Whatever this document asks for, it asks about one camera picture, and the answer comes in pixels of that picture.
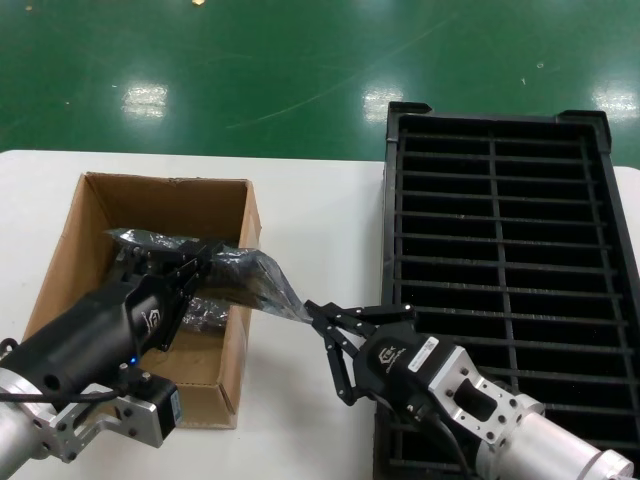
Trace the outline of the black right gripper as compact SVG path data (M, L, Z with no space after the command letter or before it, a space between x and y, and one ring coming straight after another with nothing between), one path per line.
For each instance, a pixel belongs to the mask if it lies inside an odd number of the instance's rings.
M366 397L414 425L433 425L435 410L419 370L435 350L435 338L415 331L410 304L344 309L305 302L312 327L323 338L336 394L347 406ZM359 349L339 330L364 338ZM354 385L344 359L353 359Z

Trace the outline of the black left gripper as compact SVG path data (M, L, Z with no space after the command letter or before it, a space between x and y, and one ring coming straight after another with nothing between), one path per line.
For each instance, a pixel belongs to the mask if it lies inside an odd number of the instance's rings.
M188 240L172 251L121 247L113 281L29 336L1 367L30 382L41 400L78 401L89 385L115 379L121 364L170 347L223 247L221 240Z

